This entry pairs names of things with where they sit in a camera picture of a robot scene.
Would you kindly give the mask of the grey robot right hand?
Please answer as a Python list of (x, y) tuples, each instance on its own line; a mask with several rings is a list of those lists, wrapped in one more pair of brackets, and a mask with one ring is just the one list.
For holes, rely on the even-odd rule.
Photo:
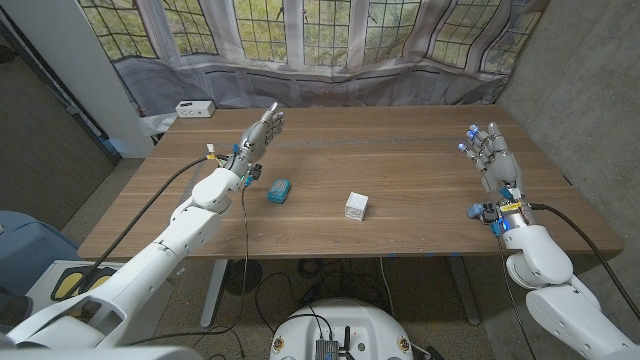
[(466, 132), (468, 144), (458, 149), (481, 174), (481, 184), (489, 201), (471, 205), (467, 216), (488, 224), (496, 236), (504, 232), (535, 225), (532, 210), (525, 202), (522, 173), (508, 149), (498, 125), (491, 122), (487, 130), (471, 124)]

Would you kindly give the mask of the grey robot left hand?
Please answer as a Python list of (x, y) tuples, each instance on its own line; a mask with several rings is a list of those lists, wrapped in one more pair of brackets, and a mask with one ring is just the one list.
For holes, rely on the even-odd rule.
[(274, 102), (257, 122), (245, 130), (238, 151), (224, 165), (225, 169), (242, 177), (262, 158), (268, 145), (283, 130), (285, 115), (277, 108), (278, 103)]

